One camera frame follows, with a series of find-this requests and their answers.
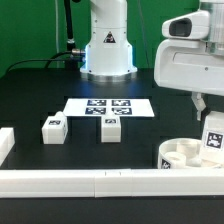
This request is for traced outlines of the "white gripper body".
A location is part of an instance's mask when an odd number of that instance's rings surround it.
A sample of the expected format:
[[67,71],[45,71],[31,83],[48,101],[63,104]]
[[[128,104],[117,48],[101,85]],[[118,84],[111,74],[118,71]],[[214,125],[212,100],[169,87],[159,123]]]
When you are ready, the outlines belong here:
[[206,52],[202,41],[164,40],[154,66],[158,86],[224,96],[224,56]]

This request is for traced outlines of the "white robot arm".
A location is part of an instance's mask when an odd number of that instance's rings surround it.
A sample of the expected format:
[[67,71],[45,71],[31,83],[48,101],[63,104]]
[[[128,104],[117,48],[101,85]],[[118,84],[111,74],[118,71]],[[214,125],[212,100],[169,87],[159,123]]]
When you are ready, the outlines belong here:
[[[127,40],[127,1],[90,0],[91,40],[80,72],[99,82],[135,73]],[[165,40],[156,52],[154,80],[160,87],[190,91],[198,112],[202,96],[224,96],[224,0],[199,0],[193,13],[162,24]]]

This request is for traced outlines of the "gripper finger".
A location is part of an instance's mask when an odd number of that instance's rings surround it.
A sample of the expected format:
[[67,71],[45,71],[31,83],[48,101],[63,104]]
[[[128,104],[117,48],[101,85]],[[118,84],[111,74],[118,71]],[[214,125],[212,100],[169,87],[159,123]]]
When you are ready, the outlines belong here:
[[202,118],[202,112],[206,108],[206,104],[204,102],[204,95],[202,93],[193,92],[191,95],[191,99],[197,110],[197,120],[200,121]]

